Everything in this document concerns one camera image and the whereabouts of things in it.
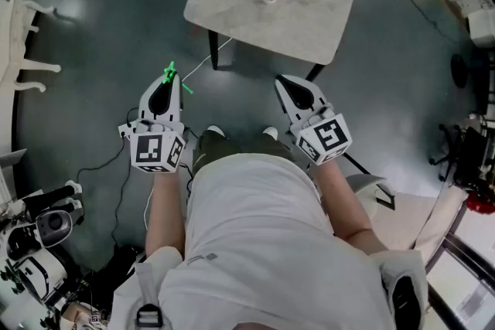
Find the black table leg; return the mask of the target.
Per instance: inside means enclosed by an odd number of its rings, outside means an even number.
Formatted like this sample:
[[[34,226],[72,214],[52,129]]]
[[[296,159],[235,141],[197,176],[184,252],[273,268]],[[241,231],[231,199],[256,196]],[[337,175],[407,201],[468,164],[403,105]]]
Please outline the black table leg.
[[[324,65],[321,64],[315,64],[312,69],[309,71],[308,75],[306,76],[306,80],[313,82],[315,78],[318,77],[318,75],[321,73],[321,71],[325,68]]]
[[[209,45],[210,45],[210,60],[211,64],[214,70],[217,70],[218,67],[218,40],[219,36],[217,32],[214,32],[212,30],[208,31],[208,39],[209,39]]]

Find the white and black robot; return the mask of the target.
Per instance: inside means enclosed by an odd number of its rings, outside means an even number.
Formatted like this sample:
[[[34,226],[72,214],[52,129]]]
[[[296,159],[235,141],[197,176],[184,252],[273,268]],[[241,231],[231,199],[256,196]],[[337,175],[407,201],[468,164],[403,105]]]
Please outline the white and black robot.
[[[80,276],[79,267],[63,249],[76,224],[84,220],[77,198],[81,184],[69,180],[65,186],[21,199],[22,211],[0,230],[0,252],[5,280],[11,275],[40,303],[53,307]]]

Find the person's left hand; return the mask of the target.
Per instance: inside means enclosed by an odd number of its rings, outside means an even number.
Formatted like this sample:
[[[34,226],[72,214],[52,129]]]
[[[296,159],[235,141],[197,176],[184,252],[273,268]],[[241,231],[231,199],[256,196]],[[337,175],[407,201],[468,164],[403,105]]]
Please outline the person's left hand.
[[[142,119],[140,121],[137,121],[135,133],[136,134],[143,134],[143,133],[147,133],[147,132],[162,133],[162,132],[171,131],[171,130],[172,130],[171,127],[169,127],[167,125],[160,124],[160,123],[150,121],[150,120]]]

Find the white storage box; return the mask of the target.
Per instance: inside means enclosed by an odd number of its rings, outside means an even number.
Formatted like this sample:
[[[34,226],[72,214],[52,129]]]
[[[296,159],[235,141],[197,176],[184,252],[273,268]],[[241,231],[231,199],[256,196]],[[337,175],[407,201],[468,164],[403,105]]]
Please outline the white storage box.
[[[469,34],[480,49],[495,47],[495,9],[480,9],[468,16]]]

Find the black shoulder pad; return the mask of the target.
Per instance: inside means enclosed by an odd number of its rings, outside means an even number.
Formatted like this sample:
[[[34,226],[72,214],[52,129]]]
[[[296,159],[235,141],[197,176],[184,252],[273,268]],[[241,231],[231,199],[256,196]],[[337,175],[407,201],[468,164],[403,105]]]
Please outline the black shoulder pad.
[[[419,330],[422,321],[422,307],[416,296],[412,279],[401,277],[391,292],[396,330]]]

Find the person's left forearm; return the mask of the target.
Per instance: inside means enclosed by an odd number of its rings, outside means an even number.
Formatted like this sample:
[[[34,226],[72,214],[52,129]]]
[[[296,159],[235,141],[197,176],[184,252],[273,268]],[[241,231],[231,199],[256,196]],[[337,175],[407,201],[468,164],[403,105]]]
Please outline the person's left forearm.
[[[186,231],[177,173],[154,175],[145,252],[150,257],[162,247],[175,248],[184,257]]]

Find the white carved bench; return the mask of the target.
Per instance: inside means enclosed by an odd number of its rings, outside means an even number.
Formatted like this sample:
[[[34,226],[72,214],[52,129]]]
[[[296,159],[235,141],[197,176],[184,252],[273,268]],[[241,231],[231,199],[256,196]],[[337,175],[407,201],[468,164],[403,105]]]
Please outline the white carved bench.
[[[46,86],[39,82],[17,81],[21,70],[38,70],[59,73],[61,66],[28,60],[26,38],[30,32],[39,28],[32,23],[34,15],[39,12],[54,15],[53,6],[43,7],[32,0],[0,0],[0,86],[13,90],[37,89],[43,93]]]

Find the red object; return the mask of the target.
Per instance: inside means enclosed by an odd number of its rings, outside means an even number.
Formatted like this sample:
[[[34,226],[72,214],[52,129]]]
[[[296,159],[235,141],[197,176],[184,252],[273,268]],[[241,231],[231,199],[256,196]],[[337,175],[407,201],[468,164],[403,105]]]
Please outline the red object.
[[[475,213],[490,215],[495,213],[495,205],[486,197],[471,192],[466,200],[466,208]]]

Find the person's olive shorts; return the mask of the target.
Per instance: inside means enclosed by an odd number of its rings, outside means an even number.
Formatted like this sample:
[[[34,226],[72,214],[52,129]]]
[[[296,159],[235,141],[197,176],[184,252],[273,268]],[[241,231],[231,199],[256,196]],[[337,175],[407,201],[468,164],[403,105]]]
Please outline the person's olive shorts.
[[[295,162],[289,148],[279,140],[263,132],[256,134],[245,145],[239,145],[226,136],[221,136],[207,129],[198,137],[193,149],[192,173],[195,176],[201,168],[217,160],[237,154],[271,155]]]

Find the person's right hand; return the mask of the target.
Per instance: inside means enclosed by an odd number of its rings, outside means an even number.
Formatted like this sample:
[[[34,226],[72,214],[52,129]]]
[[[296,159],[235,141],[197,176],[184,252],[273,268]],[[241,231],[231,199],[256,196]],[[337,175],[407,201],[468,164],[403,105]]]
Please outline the person's right hand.
[[[333,105],[328,102],[323,107],[321,107],[317,112],[315,112],[307,121],[309,126],[318,124],[321,121],[330,119],[336,115]]]

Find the person's white t-shirt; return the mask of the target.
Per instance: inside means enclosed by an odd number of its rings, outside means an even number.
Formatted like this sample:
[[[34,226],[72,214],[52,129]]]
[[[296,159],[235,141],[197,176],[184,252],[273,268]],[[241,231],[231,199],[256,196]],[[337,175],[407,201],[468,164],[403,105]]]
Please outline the person's white t-shirt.
[[[396,330],[391,292],[427,282],[415,250],[365,254],[336,237],[309,177],[284,158],[204,166],[184,257],[162,247],[114,293],[109,330]]]

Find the green plastic stirrer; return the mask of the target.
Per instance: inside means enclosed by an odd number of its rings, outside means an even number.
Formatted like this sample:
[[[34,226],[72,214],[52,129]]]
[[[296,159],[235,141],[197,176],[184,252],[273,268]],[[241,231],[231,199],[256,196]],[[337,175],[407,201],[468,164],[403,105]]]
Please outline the green plastic stirrer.
[[[175,69],[175,63],[173,61],[171,61],[169,66],[163,70],[162,84],[173,83],[176,74],[177,74],[177,70]],[[190,89],[184,82],[182,82],[181,84],[182,84],[182,87],[187,92],[189,92],[190,94],[193,94],[193,90]]]

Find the person's right forearm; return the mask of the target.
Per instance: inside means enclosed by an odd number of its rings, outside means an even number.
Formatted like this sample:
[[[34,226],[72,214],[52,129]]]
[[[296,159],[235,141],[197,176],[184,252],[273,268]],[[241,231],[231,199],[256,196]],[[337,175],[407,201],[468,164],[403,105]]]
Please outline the person's right forearm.
[[[322,206],[336,237],[367,255],[387,250],[334,160],[317,166],[316,181],[322,193]]]

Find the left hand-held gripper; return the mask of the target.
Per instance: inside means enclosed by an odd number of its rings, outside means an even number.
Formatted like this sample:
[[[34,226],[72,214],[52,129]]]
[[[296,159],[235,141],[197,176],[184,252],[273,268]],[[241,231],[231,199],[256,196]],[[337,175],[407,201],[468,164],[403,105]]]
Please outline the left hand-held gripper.
[[[164,77],[155,79],[143,93],[139,108],[144,112],[179,114],[182,110],[182,81],[177,72],[173,72],[169,82]],[[131,165],[147,173],[175,173],[179,167],[182,153],[186,147],[183,139],[185,130],[182,122],[150,120],[171,127],[171,131],[162,133],[147,132],[136,134],[138,118],[118,127],[118,132],[130,143]]]

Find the black round stand base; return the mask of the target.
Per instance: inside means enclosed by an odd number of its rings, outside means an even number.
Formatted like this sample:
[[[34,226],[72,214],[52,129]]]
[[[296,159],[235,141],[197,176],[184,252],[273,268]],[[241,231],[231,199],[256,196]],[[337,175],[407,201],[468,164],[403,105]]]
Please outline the black round stand base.
[[[459,54],[452,55],[450,69],[455,85],[458,88],[464,88],[468,78],[467,66],[464,59]]]

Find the black office chair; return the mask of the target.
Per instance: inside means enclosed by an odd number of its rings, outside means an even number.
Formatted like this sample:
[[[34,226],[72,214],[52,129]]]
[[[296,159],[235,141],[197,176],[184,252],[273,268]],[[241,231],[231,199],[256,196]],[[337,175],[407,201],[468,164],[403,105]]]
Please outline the black office chair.
[[[465,186],[480,179],[489,143],[488,134],[473,127],[461,128],[458,124],[451,128],[440,124],[439,130],[448,146],[447,153],[439,159],[428,160],[432,166],[447,164],[447,170],[444,175],[439,175],[439,180],[445,182],[453,166],[456,168],[452,181],[457,185]]]

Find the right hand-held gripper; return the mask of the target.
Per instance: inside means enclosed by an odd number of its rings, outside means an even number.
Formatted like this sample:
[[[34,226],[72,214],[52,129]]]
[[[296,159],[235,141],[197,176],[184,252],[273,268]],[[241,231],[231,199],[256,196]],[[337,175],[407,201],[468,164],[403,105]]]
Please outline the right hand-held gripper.
[[[353,143],[342,114],[309,126],[309,116],[302,118],[300,107],[322,107],[327,103],[320,88],[313,82],[297,76],[279,74],[275,78],[275,90],[295,137],[295,145],[314,165],[321,165],[343,155]]]

